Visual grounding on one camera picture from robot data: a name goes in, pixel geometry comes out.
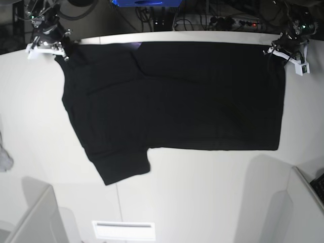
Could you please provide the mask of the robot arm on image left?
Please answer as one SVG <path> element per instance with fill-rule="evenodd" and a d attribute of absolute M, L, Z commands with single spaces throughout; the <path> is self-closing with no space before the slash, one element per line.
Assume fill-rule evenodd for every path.
<path fill-rule="evenodd" d="M 60 23 L 59 1 L 30 1 L 25 15 L 33 27 L 31 41 L 26 46 L 28 59 L 40 54 L 61 56 L 64 61 L 69 60 L 67 53 L 71 44 L 69 36 L 71 29 L 66 29 Z"/>

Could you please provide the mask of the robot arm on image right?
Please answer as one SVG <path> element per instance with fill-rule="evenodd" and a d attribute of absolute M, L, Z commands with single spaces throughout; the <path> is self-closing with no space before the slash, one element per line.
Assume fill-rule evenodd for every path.
<path fill-rule="evenodd" d="M 282 12 L 280 25 L 276 27 L 280 30 L 280 37 L 271 42 L 266 53 L 292 63 L 298 75 L 309 73 L 309 63 L 306 60 L 309 38 L 316 33 L 318 23 L 306 6 L 287 1 L 273 3 Z"/>

